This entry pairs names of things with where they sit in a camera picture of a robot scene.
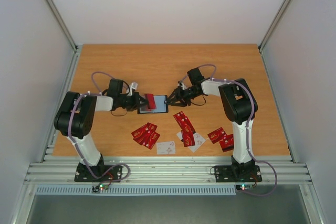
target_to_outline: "wooden tabletop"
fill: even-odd
[[[217,65],[215,78],[244,78],[247,81],[258,103],[252,130],[254,153],[288,155],[286,139],[257,45],[84,45],[71,90],[80,93],[88,90],[96,92],[91,82],[91,73],[104,71],[127,83],[137,82],[140,94],[169,95],[187,71],[205,63]],[[212,71],[212,67],[201,68],[205,77],[209,77]],[[102,90],[108,87],[108,77],[97,74],[95,79]],[[202,103],[203,99],[199,97],[194,102]],[[223,127],[228,134],[233,132],[221,99],[210,95],[206,97],[204,106],[170,106],[169,113],[138,115],[133,111],[115,117],[110,112],[96,112],[91,130],[93,140],[105,156],[156,156],[156,147],[149,150],[140,146],[131,135],[132,131],[150,122],[158,126],[156,131],[161,135],[158,142],[175,141],[175,155],[232,154],[232,151],[223,153],[219,143],[212,144],[209,139],[195,153],[183,147],[176,136],[180,127],[173,117],[179,111],[189,117],[195,130],[204,138],[219,127]],[[124,111],[117,109],[114,113],[122,114]],[[70,142],[58,134],[53,155],[73,156],[76,152]]]

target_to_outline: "gray wall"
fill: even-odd
[[[283,0],[54,0],[83,43],[253,43]]]
[[[335,223],[336,0],[293,0],[264,55],[294,153]]]
[[[0,220],[38,159],[72,51],[44,0],[0,0]]]

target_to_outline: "white paper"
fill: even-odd
[[[156,153],[157,154],[175,154],[175,142],[163,142],[163,143],[156,143]]]
[[[178,132],[177,137],[182,140],[182,132]],[[195,140],[195,145],[188,147],[192,152],[196,152],[198,148],[205,142],[204,137],[202,137],[200,134],[197,132],[194,133],[194,140]]]

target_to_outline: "gray floor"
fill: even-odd
[[[260,193],[269,186],[256,188]],[[268,197],[48,196],[35,197],[28,223],[309,223],[299,186],[278,186]]]

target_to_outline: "metal grille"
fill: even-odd
[[[236,195],[232,185],[214,186],[138,186],[112,185],[100,193],[92,192],[88,185],[39,185],[37,195],[108,195],[108,196],[151,196],[151,195]]]

